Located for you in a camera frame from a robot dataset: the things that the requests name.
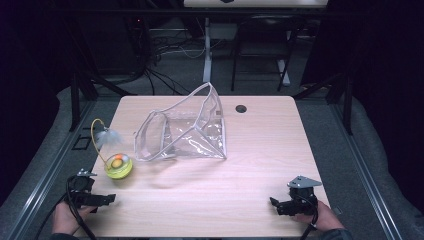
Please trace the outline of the person's right hand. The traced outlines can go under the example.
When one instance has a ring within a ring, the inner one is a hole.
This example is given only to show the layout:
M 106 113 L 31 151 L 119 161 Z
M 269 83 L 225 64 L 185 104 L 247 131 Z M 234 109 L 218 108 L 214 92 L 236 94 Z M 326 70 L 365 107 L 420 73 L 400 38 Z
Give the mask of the person's right hand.
M 317 230 L 327 232 L 334 229 L 344 229 L 344 225 L 339 221 L 335 213 L 322 201 L 318 201 L 318 218 L 313 220 L 312 216 L 297 214 L 292 217 L 294 221 L 311 224 L 314 223 Z

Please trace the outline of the white desk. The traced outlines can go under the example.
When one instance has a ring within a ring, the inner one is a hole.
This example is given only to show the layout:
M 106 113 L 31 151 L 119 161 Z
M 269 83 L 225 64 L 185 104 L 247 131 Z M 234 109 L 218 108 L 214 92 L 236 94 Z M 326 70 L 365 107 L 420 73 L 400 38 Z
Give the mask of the white desk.
M 192 8 L 325 8 L 329 0 L 183 0 Z

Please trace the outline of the white desk leg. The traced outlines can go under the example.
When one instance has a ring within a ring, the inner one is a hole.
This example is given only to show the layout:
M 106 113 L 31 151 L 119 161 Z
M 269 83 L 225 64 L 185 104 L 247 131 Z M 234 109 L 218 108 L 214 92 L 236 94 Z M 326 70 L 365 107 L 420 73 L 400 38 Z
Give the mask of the white desk leg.
M 205 26 L 205 32 L 204 32 L 205 59 L 204 59 L 203 81 L 209 82 L 211 80 L 211 73 L 212 73 L 212 54 L 211 54 L 210 22 L 208 18 L 205 19 L 204 26 Z
M 290 85 L 290 79 L 287 75 L 288 64 L 291 57 L 290 48 L 290 33 L 283 32 L 281 39 L 278 41 L 278 54 L 277 54 L 277 67 L 280 75 L 280 82 L 278 90 L 281 90 L 284 86 Z

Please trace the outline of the clear plastic bag white trim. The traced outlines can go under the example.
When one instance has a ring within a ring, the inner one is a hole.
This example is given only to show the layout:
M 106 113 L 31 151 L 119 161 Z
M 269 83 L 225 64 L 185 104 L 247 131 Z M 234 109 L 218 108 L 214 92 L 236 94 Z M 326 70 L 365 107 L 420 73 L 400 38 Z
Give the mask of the clear plastic bag white trim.
M 220 97 L 204 83 L 175 104 L 152 110 L 134 137 L 139 161 L 225 159 L 226 129 Z

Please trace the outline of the person's left hand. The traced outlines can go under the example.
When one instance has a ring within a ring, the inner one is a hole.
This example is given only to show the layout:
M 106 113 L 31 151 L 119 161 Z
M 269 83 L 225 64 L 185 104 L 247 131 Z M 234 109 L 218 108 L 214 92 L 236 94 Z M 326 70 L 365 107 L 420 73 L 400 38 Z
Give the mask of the person's left hand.
M 66 202 L 56 205 L 52 216 L 52 234 L 73 235 L 80 225 L 77 221 L 76 214 L 70 209 Z

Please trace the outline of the black metal stand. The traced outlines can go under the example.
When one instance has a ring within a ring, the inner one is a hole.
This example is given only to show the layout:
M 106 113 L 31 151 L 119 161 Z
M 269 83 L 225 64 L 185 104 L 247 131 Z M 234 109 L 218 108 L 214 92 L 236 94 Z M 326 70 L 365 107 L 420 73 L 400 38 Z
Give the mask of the black metal stand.
M 351 116 L 352 116 L 352 102 L 353 102 L 353 82 L 351 78 L 344 73 L 338 73 L 328 79 L 315 83 L 300 93 L 293 96 L 295 100 L 306 98 L 307 96 L 317 92 L 319 89 L 329 86 L 325 101 L 328 104 L 336 104 L 339 102 L 341 97 L 343 99 L 343 111 L 342 111 L 342 124 L 346 132 L 352 135 L 351 128 Z
M 94 67 L 90 65 L 87 58 L 88 51 L 84 49 L 85 40 L 82 37 L 78 37 L 80 30 L 75 20 L 79 14 L 83 13 L 83 10 L 51 7 L 47 10 L 47 13 L 61 23 L 63 28 L 63 31 L 59 33 L 61 42 L 68 42 L 68 47 L 65 48 L 64 56 L 65 59 L 70 62 L 70 68 L 72 69 L 70 81 L 72 106 L 70 132 L 72 132 L 82 121 L 80 94 L 83 94 L 88 101 L 96 101 L 99 97 L 94 86 L 95 83 L 106 87 L 121 97 L 133 96 L 133 93 L 101 77 L 94 70 Z

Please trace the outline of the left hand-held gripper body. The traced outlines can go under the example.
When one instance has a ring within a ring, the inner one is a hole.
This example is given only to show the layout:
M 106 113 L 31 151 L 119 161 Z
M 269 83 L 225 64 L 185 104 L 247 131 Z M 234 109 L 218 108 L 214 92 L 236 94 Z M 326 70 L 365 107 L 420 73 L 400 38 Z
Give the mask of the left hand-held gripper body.
M 91 194 L 95 173 L 89 170 L 80 169 L 76 175 L 67 179 L 66 202 L 72 209 L 80 209 L 82 206 L 92 206 L 94 209 L 98 205 L 94 204 L 94 196 Z

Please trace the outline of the aluminium rail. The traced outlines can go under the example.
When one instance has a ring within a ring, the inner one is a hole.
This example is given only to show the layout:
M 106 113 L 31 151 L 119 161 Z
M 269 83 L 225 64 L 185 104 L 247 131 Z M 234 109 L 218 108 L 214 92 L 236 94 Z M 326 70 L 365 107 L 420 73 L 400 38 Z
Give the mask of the aluminium rail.
M 392 214 L 390 213 L 388 206 L 381 195 L 379 188 L 368 168 L 367 163 L 356 143 L 356 140 L 352 134 L 350 134 L 343 123 L 342 111 L 337 105 L 330 104 L 330 111 L 335 118 L 338 128 L 340 129 L 343 138 L 348 144 L 348 147 L 353 155 L 353 163 L 360 181 L 367 193 L 369 201 L 374 209 L 374 212 L 379 220 L 379 223 L 383 229 L 383 232 L 387 240 L 404 240 L 399 228 L 397 227 Z
M 50 223 L 46 217 L 65 193 L 66 180 L 80 169 L 94 166 L 91 121 L 97 117 L 108 120 L 115 107 L 114 103 L 100 101 L 85 103 L 76 127 L 71 126 L 70 107 L 60 107 L 29 167 L 0 207 L 0 240 L 48 238 Z

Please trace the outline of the yellow-green feather cat toy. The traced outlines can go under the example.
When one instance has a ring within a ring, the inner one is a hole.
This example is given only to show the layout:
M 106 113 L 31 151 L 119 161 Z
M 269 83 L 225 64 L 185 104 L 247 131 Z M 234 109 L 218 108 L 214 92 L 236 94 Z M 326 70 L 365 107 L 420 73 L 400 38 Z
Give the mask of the yellow-green feather cat toy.
M 111 179 L 127 177 L 133 169 L 133 161 L 127 154 L 117 153 L 106 158 L 100 152 L 105 145 L 114 146 L 120 144 L 122 142 L 120 134 L 107 127 L 103 120 L 96 118 L 91 122 L 90 135 L 94 149 L 104 164 L 106 175 Z

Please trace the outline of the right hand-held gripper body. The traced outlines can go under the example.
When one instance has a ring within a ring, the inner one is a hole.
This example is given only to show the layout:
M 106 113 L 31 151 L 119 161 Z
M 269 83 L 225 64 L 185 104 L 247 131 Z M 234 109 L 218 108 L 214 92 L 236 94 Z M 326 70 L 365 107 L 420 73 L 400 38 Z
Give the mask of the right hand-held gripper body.
M 318 205 L 314 188 L 321 185 L 321 182 L 302 175 L 295 177 L 287 184 L 291 200 L 283 202 L 282 207 L 289 209 L 289 216 L 296 214 L 312 216 Z

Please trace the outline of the black chair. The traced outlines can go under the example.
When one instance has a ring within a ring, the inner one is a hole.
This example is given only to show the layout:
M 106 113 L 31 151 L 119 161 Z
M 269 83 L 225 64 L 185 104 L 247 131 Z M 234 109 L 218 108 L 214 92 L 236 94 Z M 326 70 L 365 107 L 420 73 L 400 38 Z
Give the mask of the black chair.
M 237 25 L 234 45 L 231 90 L 237 75 L 280 75 L 277 67 L 278 41 L 283 32 L 290 33 L 291 56 L 299 32 L 306 20 L 300 16 L 254 15 Z

